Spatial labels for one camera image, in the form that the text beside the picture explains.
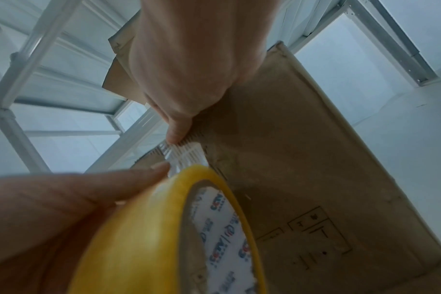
hand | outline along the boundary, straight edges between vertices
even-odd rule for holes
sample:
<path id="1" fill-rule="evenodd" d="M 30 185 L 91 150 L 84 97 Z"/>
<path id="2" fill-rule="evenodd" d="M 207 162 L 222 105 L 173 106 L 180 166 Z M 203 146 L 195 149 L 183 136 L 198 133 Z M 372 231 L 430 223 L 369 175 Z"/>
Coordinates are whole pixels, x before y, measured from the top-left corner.
<path id="1" fill-rule="evenodd" d="M 0 294 L 62 294 L 101 224 L 169 165 L 0 179 Z"/>
<path id="2" fill-rule="evenodd" d="M 191 119 L 251 77 L 280 0 L 142 0 L 130 69 L 177 143 Z"/>

tape roll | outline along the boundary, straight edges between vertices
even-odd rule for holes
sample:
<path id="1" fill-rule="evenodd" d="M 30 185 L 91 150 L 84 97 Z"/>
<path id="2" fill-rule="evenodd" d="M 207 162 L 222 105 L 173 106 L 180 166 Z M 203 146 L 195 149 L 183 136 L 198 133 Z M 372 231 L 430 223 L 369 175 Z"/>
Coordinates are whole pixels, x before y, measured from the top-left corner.
<path id="1" fill-rule="evenodd" d="M 195 165 L 116 212 L 82 256 L 68 292 L 265 294 L 266 285 L 240 205 L 213 170 Z"/>

fingernail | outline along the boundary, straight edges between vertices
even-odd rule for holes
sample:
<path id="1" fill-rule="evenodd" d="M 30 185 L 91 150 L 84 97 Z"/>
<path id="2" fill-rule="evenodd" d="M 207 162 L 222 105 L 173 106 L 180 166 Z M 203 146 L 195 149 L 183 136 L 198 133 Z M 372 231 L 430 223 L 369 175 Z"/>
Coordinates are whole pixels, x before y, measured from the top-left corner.
<path id="1" fill-rule="evenodd" d="M 151 166 L 151 169 L 159 171 L 159 170 L 166 170 L 166 169 L 168 170 L 170 167 L 171 167 L 171 164 L 169 162 L 162 161 L 162 162 L 158 162 L 156 164 L 153 164 Z"/>

yellow tape roll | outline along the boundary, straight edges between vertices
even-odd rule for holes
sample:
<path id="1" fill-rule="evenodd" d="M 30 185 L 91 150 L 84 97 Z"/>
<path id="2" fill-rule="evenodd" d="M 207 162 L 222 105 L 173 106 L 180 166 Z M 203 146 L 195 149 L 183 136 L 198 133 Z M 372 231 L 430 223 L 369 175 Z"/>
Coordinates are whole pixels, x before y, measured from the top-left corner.
<path id="1" fill-rule="evenodd" d="M 161 182 L 115 213 L 82 256 L 69 294 L 189 293 L 181 262 L 183 223 L 190 198 L 206 186 L 219 189 L 238 215 L 251 252 L 253 293 L 265 294 L 264 273 L 246 217 L 225 181 L 201 165 Z"/>

